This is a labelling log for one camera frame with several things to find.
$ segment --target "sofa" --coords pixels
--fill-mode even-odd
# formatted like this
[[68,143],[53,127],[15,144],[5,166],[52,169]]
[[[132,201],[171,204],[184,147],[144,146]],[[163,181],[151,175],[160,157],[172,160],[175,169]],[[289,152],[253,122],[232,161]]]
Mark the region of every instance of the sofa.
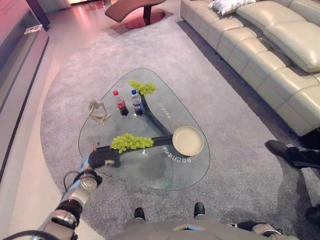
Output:
[[181,0],[181,17],[298,136],[320,127],[320,2],[261,0],[226,15]]

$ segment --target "beige plate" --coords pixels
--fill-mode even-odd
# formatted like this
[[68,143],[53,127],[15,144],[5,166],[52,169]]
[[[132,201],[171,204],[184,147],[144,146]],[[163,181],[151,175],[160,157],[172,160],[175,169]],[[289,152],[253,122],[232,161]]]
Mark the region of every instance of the beige plate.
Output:
[[172,142],[174,148],[185,156],[194,156],[204,147],[204,137],[193,126],[181,126],[175,130]]

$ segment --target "round rug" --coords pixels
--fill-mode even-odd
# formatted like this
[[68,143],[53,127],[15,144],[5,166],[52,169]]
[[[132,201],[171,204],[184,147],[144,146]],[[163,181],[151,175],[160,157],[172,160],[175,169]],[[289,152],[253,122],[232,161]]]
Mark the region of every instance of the round rug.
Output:
[[[301,203],[309,201],[301,174],[266,150],[264,142],[273,135],[181,25],[189,28],[175,14],[117,37],[103,33],[63,66],[41,119],[43,154],[54,182],[63,192],[64,175],[80,166],[78,137],[88,117],[88,99],[101,99],[126,73],[147,68],[166,82],[205,133],[208,172],[197,184],[176,191],[103,177],[84,208],[84,221],[108,237],[123,230],[137,207],[144,209],[147,221],[190,219],[194,204],[203,202],[206,213],[222,223],[261,219],[286,233],[315,237],[309,225],[300,223],[308,207]],[[207,50],[214,58],[214,51]],[[226,69],[230,72],[224,76],[239,78]]]

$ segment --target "black pants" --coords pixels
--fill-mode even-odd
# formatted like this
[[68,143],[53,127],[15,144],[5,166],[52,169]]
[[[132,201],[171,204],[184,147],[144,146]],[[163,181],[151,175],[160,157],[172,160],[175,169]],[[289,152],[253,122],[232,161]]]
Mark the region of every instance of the black pants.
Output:
[[320,151],[312,149],[299,149],[289,147],[286,151],[289,156],[288,163],[294,168],[320,169]]

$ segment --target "plastic bottle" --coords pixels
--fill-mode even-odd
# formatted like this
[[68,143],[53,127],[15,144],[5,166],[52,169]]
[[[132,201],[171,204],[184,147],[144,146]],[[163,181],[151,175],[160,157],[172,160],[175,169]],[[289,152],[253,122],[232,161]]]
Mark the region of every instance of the plastic bottle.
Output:
[[115,99],[115,104],[119,108],[120,113],[122,116],[127,116],[129,111],[126,107],[125,100],[122,96],[119,95],[119,92],[117,90],[113,91],[114,99]]
[[135,89],[133,89],[131,93],[132,93],[132,103],[133,103],[135,114],[141,116],[145,112],[144,106],[142,105],[142,102],[141,102],[141,97]]

